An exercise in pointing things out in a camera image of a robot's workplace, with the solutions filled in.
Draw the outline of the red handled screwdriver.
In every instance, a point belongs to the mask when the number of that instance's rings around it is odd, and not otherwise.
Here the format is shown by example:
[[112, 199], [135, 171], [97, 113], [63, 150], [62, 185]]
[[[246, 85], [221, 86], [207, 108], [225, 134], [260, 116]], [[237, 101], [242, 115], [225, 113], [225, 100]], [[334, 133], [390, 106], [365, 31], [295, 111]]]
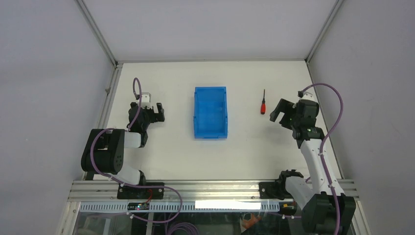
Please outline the red handled screwdriver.
[[266, 113], [265, 89], [263, 90], [263, 98], [261, 102], [260, 113], [262, 115]]

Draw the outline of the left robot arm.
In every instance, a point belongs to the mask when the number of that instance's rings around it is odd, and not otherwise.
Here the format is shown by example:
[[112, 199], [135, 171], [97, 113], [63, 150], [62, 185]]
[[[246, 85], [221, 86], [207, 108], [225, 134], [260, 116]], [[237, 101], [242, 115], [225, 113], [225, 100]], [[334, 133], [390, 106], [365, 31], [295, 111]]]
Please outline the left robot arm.
[[84, 172], [100, 174], [121, 186], [128, 186], [128, 192], [136, 199], [147, 194], [147, 182], [141, 170], [124, 162], [124, 149], [143, 148], [148, 140], [150, 124], [164, 122], [164, 108], [161, 103], [154, 107], [140, 107], [132, 102], [128, 111], [131, 127], [127, 130], [108, 128], [92, 129], [81, 157]]

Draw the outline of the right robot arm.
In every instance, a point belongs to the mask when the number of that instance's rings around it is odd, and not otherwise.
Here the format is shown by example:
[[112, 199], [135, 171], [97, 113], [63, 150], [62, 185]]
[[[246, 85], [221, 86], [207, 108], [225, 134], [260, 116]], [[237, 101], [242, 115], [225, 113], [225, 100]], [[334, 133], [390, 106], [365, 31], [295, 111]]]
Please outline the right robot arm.
[[356, 203], [347, 196], [326, 162], [323, 130], [316, 126], [319, 104], [309, 99], [297, 103], [281, 99], [270, 114], [270, 121], [280, 120], [282, 127], [293, 132], [307, 163], [312, 188], [301, 176], [287, 176], [276, 185], [281, 198], [292, 196], [301, 208], [301, 222], [305, 232], [319, 235], [346, 235], [350, 228]]

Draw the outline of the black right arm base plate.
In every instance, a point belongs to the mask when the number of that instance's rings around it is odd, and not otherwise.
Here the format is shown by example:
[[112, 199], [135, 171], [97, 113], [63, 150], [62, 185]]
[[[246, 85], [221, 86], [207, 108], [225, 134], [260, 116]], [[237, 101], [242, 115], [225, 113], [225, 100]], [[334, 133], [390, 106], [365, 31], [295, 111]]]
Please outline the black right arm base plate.
[[286, 190], [285, 184], [279, 181], [259, 182], [258, 187], [261, 199], [293, 199], [292, 195]]

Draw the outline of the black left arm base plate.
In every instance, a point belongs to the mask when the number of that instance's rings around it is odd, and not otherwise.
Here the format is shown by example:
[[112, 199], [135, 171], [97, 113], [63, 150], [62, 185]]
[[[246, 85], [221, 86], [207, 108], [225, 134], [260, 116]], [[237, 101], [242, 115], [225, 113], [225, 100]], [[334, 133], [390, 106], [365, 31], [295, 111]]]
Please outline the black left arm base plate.
[[149, 198], [160, 200], [164, 197], [164, 189], [160, 186], [164, 186], [163, 182], [149, 182], [146, 183], [150, 188], [134, 188], [129, 186], [118, 187], [117, 199], [128, 200], [147, 200]]

